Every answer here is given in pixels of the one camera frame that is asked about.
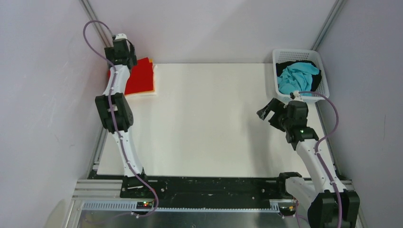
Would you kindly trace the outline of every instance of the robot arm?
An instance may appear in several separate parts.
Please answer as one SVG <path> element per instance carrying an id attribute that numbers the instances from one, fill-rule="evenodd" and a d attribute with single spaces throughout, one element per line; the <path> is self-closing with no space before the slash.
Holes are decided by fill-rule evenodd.
<path id="1" fill-rule="evenodd" d="M 284 194 L 292 195 L 300 205 L 308 211 L 311 228 L 336 228 L 338 204 L 333 183 L 341 196 L 342 228 L 354 228 L 358 216 L 360 199 L 355 191 L 347 191 L 345 185 L 337 177 L 331 162 L 320 161 L 315 154 L 318 136 L 315 130 L 307 126 L 308 106 L 298 92 L 291 94 L 293 99 L 287 105 L 273 98 L 270 103 L 257 112 L 265 120 L 269 112 L 270 125 L 286 132 L 286 140 L 301 157 L 313 186 L 305 182 L 298 173 L 281 173 L 278 178 L 279 189 Z M 333 178 L 330 180 L 325 170 Z"/>
<path id="2" fill-rule="evenodd" d="M 95 103 L 103 127 L 113 135 L 113 138 L 119 145 L 125 176 L 133 177 L 134 173 L 130 170 L 129 165 L 132 166 L 133 170 L 138 175 L 141 175 L 143 172 L 143 166 L 137 156 L 132 137 L 131 126 L 134 121 L 133 114 L 125 99 L 126 83 L 129 79 L 132 67 L 137 63 L 134 55 L 134 47 L 132 44 L 128 45 L 127 42 L 125 34 L 117 34 L 113 37 L 114 46 L 105 48 L 106 58 L 110 60 L 115 67 L 110 66 L 111 76 L 106 90 L 103 95 L 95 98 Z M 114 110 L 110 110 L 108 103 L 108 95 L 111 88 L 111 100 Z M 115 132 L 111 111 L 115 113 L 119 134 Z"/>

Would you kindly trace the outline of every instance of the light blue shirt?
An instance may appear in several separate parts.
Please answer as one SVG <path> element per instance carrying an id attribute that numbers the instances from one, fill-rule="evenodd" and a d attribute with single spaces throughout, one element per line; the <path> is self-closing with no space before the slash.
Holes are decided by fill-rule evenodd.
<path id="1" fill-rule="evenodd" d="M 319 74 L 319 70 L 310 63 L 294 63 L 283 70 L 277 78 L 278 90 L 282 94 L 290 94 L 296 90 L 311 91 L 312 75 Z"/>

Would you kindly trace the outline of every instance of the purple cable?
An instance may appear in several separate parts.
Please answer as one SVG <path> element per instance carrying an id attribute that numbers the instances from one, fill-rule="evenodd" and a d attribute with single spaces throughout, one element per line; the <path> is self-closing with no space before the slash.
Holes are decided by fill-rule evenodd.
<path id="1" fill-rule="evenodd" d="M 113 69 L 114 69 L 114 75 L 113 75 L 113 77 L 112 77 L 112 82 L 111 82 L 111 86 L 110 86 L 110 90 L 109 90 L 109 94 L 108 94 L 109 109 L 110 109 L 110 110 L 113 110 L 114 108 L 113 108 L 113 104 L 112 104 L 111 95 L 112 95 L 113 86 L 114 86 L 115 80 L 116 80 L 117 70 L 116 70 L 115 65 L 114 65 L 111 61 L 109 61 L 106 57 L 103 57 L 103 56 L 102 56 L 99 52 L 97 52 L 97 51 L 90 45 L 90 43 L 88 42 L 88 39 L 87 39 L 87 37 L 86 37 L 86 29 L 87 29 L 87 26 L 88 26 L 89 24 L 94 23 L 94 22 L 98 22 L 98 23 L 104 25 L 104 26 L 109 30 L 109 32 L 110 32 L 111 34 L 112 34 L 112 32 L 111 32 L 111 30 L 109 29 L 109 27 L 108 27 L 105 23 L 103 23 L 102 21 L 99 21 L 99 20 L 90 20 L 89 22 L 87 22 L 87 23 L 84 25 L 84 29 L 83 29 L 83 37 L 84 37 L 84 40 L 86 41 L 87 45 L 89 46 L 89 48 L 90 48 L 92 51 L 94 51 L 95 54 L 97 54 L 98 56 L 100 56 L 103 60 L 105 60 L 106 62 L 108 62 L 108 63 L 113 67 Z M 122 137 L 122 135 L 120 134 L 120 132 L 119 132 L 119 130 L 118 130 L 118 127 L 117 127 L 117 122 L 116 122 L 115 113 L 114 113 L 114 112 L 111 112 L 111 116 L 112 116 L 112 122 L 113 122 L 113 125 L 114 125 L 114 128 L 115 128 L 115 131 L 116 131 L 116 133 L 117 133 L 117 135 L 119 136 L 119 139 L 120 139 L 120 146 L 121 146 L 121 148 L 122 148 L 123 156 L 125 157 L 125 161 L 126 161 L 128 167 L 129 167 L 130 171 L 133 172 L 133 174 L 136 176 L 136 178 L 137 178 L 141 183 L 143 183 L 143 184 L 153 193 L 153 195 L 154 195 L 154 197 L 155 197 L 155 200 L 154 200 L 154 201 L 155 201 L 155 204 L 153 205 L 153 209 L 152 209 L 151 211 L 149 211 L 149 212 L 148 212 L 147 214 L 145 214 L 145 215 L 139 215 L 139 214 L 136 214 L 136 213 L 134 213 L 134 214 L 135 214 L 138 218 L 139 218 L 139 217 L 147 217 L 147 216 L 150 216 L 150 215 L 152 215 L 152 214 L 155 212 L 155 210 L 157 210 L 157 208 L 158 208 L 159 199 L 158 199 L 157 193 L 154 191 L 154 189 L 153 189 L 149 184 L 147 184 L 147 182 L 145 182 L 143 179 L 141 179 L 141 177 L 140 177 L 139 175 L 137 175 L 137 173 L 134 171 L 133 167 L 131 166 L 129 160 L 127 159 L 127 155 L 126 155 L 126 152 L 125 152 L 125 147 L 123 146 L 123 139 L 122 139 L 123 137 Z M 112 218 L 116 218 L 116 217 L 119 217 L 119 216 L 122 216 L 122 215 L 127 215 L 127 214 L 132 214 L 132 212 L 125 212 L 125 213 L 116 215 L 116 216 L 114 216 L 114 217 L 112 217 Z M 105 223 L 105 222 L 108 221 L 108 220 L 109 220 L 109 219 L 107 219 L 107 220 L 105 220 L 105 221 L 103 221 L 103 222 L 98 222 L 98 223 L 96 223 L 96 224 L 102 224 L 102 223 Z"/>
<path id="2" fill-rule="evenodd" d="M 314 94 L 320 97 L 323 97 L 327 102 L 329 102 L 329 104 L 333 107 L 335 114 L 336 114 L 336 124 L 335 127 L 333 128 L 333 130 L 325 135 L 323 138 L 319 139 L 319 141 L 317 141 L 317 143 L 315 144 L 315 154 L 317 156 L 317 158 L 319 159 L 319 162 L 322 164 L 323 169 L 325 170 L 327 177 L 329 178 L 330 182 L 332 183 L 333 189 L 335 190 L 336 196 L 337 196 L 337 204 L 338 204 L 338 209 L 339 209 L 339 216 L 338 216 L 338 221 L 337 221 L 337 228 L 341 228 L 341 222 L 342 222 L 342 205 L 341 205 L 341 197 L 340 197 L 340 192 L 339 189 L 337 188 L 337 185 L 335 183 L 335 179 L 333 179 L 332 174 L 330 174 L 330 170 L 327 168 L 325 161 L 323 160 L 322 156 L 319 154 L 319 144 L 327 139 L 328 137 L 330 137 L 331 135 L 333 135 L 333 133 L 336 131 L 338 125 L 339 125 L 339 113 L 337 112 L 336 106 L 335 104 L 329 100 L 329 98 L 325 97 L 324 95 L 317 93 L 317 92 L 312 92 L 312 91 L 303 91 L 303 92 L 299 92 L 300 94 Z"/>
<path id="3" fill-rule="evenodd" d="M 295 215 L 297 217 L 298 227 L 301 228 L 301 223 L 299 222 L 299 215 L 298 215 L 298 205 L 299 205 L 299 202 L 297 201 L 297 205 L 295 206 Z"/>

